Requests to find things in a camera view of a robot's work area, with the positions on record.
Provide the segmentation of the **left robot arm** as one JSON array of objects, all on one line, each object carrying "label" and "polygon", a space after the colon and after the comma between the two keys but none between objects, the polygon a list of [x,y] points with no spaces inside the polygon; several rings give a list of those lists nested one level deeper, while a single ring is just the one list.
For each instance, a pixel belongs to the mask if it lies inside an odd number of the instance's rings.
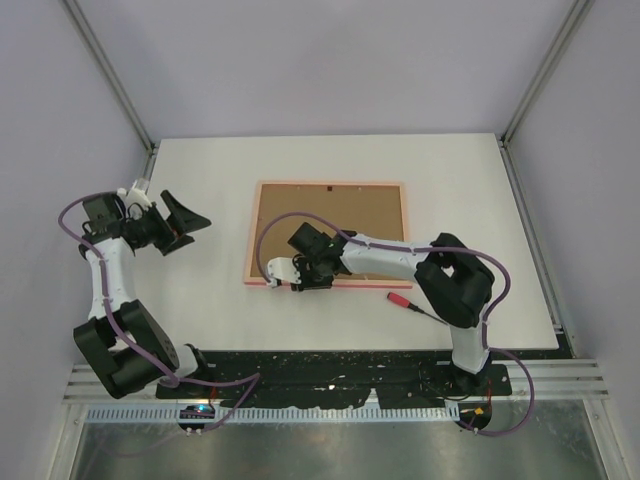
[{"label": "left robot arm", "polygon": [[177,347],[137,298],[133,263],[148,246],[168,255],[193,243],[193,233],[211,222],[182,205],[169,191],[163,217],[140,189],[99,193],[81,199],[87,215],[79,250],[91,269],[93,299],[87,321],[73,339],[106,391],[115,399],[159,382],[189,396],[207,395],[214,383],[203,354]]}]

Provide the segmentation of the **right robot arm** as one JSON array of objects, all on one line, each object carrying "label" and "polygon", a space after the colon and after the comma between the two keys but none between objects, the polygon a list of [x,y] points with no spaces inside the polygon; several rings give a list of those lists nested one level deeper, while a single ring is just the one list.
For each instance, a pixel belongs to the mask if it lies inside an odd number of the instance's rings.
[{"label": "right robot arm", "polygon": [[329,288],[340,274],[416,283],[450,328],[454,386],[474,394],[488,384],[491,358],[482,320],[495,276],[456,236],[442,233],[428,246],[412,247],[355,231],[329,236],[305,222],[288,244],[297,252],[294,291]]}]

